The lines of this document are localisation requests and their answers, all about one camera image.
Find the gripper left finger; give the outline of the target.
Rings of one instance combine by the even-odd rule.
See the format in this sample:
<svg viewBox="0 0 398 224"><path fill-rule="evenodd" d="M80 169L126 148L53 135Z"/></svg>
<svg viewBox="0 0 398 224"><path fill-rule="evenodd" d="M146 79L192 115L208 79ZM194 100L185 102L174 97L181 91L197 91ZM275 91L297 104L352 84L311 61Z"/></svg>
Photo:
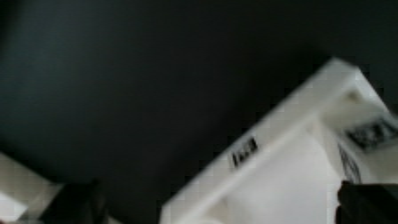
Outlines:
<svg viewBox="0 0 398 224"><path fill-rule="evenodd" d="M69 183L39 215L43 224L108 224L108 205L101 183Z"/></svg>

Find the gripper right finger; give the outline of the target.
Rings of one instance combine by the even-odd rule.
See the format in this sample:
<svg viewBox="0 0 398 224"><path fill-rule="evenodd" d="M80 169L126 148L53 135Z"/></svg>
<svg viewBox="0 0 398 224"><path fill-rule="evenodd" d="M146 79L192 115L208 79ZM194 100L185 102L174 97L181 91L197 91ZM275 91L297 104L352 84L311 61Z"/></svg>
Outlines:
<svg viewBox="0 0 398 224"><path fill-rule="evenodd" d="M398 184L341 182L334 224L398 224Z"/></svg>

